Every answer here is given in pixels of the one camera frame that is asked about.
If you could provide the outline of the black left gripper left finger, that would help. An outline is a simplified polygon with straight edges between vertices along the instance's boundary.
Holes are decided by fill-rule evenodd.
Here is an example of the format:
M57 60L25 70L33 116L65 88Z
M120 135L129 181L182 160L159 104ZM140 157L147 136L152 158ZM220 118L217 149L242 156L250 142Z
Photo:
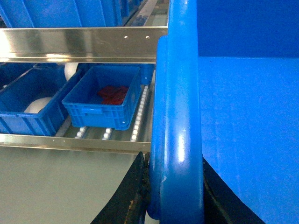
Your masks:
M92 224L143 224L150 203L149 152L139 152Z

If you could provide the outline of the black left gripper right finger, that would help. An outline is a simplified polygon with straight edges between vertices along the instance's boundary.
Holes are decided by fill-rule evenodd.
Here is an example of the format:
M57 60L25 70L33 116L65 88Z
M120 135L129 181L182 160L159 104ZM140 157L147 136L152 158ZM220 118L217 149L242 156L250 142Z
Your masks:
M206 224L263 224L211 165L203 159L204 219Z

